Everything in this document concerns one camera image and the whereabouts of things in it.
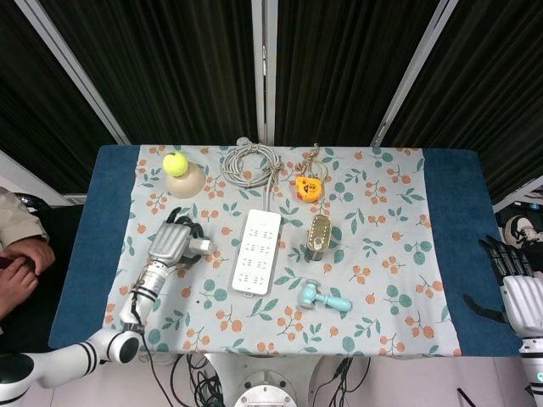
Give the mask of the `white and black sneaker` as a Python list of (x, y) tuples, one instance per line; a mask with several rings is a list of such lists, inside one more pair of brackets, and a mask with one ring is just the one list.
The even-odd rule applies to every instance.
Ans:
[(543, 231), (537, 231), (525, 216), (516, 215), (507, 221), (504, 238), (514, 248), (543, 254)]

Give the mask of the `beige upturned bowl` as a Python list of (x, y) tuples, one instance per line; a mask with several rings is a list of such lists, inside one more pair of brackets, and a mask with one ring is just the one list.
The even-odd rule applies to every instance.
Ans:
[(165, 182), (173, 197), (192, 198), (203, 190), (206, 176), (199, 166), (189, 162), (188, 169), (182, 176), (167, 175)]

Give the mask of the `orange tape measure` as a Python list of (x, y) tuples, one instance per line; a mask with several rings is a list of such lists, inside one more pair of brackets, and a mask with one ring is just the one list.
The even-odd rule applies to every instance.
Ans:
[(318, 178), (297, 176), (295, 179), (296, 197), (306, 203), (317, 201), (323, 191), (322, 182)]

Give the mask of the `yellow tennis ball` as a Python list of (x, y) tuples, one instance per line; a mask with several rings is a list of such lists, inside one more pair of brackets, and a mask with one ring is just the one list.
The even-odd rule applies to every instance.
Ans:
[(165, 173), (172, 177), (184, 176), (188, 171), (188, 160), (178, 152), (168, 153), (163, 158), (163, 168)]

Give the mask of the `black curtain panel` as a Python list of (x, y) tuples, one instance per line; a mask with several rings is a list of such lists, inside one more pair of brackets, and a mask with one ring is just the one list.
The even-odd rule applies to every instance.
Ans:
[(0, 0), (0, 150), (57, 192), (85, 193), (113, 141), (14, 0)]
[(367, 147), (439, 0), (279, 0), (278, 146)]
[(543, 0), (458, 0), (383, 145), (473, 150), (494, 204), (543, 176)]
[(40, 0), (134, 144), (258, 137), (250, 0)]

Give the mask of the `floral grey tablecloth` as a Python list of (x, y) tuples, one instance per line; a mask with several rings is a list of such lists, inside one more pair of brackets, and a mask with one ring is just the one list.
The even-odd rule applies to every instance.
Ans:
[[(271, 192), (244, 189), (221, 171), (228, 146), (183, 146), (206, 176), (194, 198), (173, 198), (165, 186), (165, 145), (140, 148), (131, 206), (104, 326), (120, 327), (120, 311), (147, 260), (160, 224), (176, 207), (204, 229), (216, 251), (165, 282), (146, 326), (153, 351), (229, 354), (364, 354), (458, 356), (430, 223), (424, 155), (419, 149), (321, 148), (314, 171), (325, 180), (315, 203), (296, 197), (297, 165), (307, 148), (278, 148), (283, 162)], [(244, 223), (251, 209), (281, 215), (268, 293), (232, 289)], [(332, 221), (329, 249), (305, 259), (311, 219)], [(316, 303), (301, 309), (306, 279), (321, 294), (352, 303), (339, 312)]]

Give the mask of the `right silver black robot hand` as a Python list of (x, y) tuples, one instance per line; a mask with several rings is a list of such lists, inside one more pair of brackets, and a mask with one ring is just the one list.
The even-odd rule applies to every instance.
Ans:
[(507, 323), (522, 339), (543, 338), (543, 280), (535, 275), (527, 255), (493, 237), (479, 240), (500, 290), (503, 310), (487, 309), (463, 295), (466, 305), (484, 318)]

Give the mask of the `grey metal frame post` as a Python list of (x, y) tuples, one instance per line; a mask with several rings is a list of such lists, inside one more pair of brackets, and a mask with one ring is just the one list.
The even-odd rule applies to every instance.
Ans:
[(129, 137), (40, 2), (38, 0), (13, 1), (112, 138), (120, 145), (130, 145)]
[(259, 142), (275, 144), (278, 0), (251, 0), (255, 101)]
[(394, 123), (397, 114), (400, 112), (409, 92), (426, 64), (429, 55), (439, 40), (444, 28), (456, 9), (459, 0), (439, 0), (432, 17), (411, 57), (406, 71), (397, 86), (394, 96), (370, 141), (372, 148), (380, 147), (389, 128)]

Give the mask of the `seated person in beige jacket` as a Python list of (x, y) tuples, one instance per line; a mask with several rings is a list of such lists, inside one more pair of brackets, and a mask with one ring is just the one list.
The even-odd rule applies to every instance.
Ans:
[(55, 261), (41, 221), (9, 190), (0, 187), (0, 321), (35, 291), (38, 277)]

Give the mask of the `blue table cover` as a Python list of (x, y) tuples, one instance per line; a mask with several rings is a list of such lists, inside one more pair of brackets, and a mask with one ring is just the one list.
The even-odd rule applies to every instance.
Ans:
[[(139, 148), (104, 145), (98, 150), (69, 269), (48, 344), (63, 348), (101, 328), (129, 216)], [(479, 156), (471, 150), (425, 148), (429, 214), (445, 297), (464, 356), (516, 357), (520, 339), (512, 329), (468, 308), (472, 294), (502, 306), (490, 260), (479, 240), (499, 237)]]

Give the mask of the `white power strip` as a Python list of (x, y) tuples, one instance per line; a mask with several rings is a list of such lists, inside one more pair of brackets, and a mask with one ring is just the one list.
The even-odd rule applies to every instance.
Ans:
[(248, 297), (267, 294), (280, 225), (280, 214), (257, 209), (249, 211), (233, 270), (233, 290)]

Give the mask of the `white charger plug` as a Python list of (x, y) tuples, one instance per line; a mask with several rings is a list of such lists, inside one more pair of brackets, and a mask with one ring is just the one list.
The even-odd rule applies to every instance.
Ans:
[(209, 255), (216, 251), (216, 245), (209, 239), (193, 238), (188, 244), (188, 249), (193, 254)]

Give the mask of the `light blue toy hammer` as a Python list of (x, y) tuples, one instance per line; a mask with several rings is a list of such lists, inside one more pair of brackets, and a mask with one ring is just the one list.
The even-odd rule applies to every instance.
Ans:
[(306, 279), (298, 295), (298, 306), (301, 309), (314, 309), (316, 303), (321, 303), (339, 312), (350, 312), (352, 303), (342, 297), (333, 297), (318, 292), (320, 284), (311, 279)]

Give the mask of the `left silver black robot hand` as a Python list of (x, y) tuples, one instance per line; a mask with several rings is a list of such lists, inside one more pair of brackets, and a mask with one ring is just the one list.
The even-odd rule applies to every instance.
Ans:
[(193, 254), (188, 244), (193, 238), (204, 238), (203, 228), (189, 216), (181, 214), (182, 208), (174, 208), (155, 234), (148, 250), (148, 258), (170, 268), (179, 263), (193, 265), (203, 255)]

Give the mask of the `gold metal tin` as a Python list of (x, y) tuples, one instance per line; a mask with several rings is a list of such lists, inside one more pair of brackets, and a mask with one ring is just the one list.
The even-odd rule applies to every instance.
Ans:
[(315, 215), (311, 219), (305, 245), (305, 259), (320, 261), (329, 249), (331, 240), (332, 221), (326, 215)]

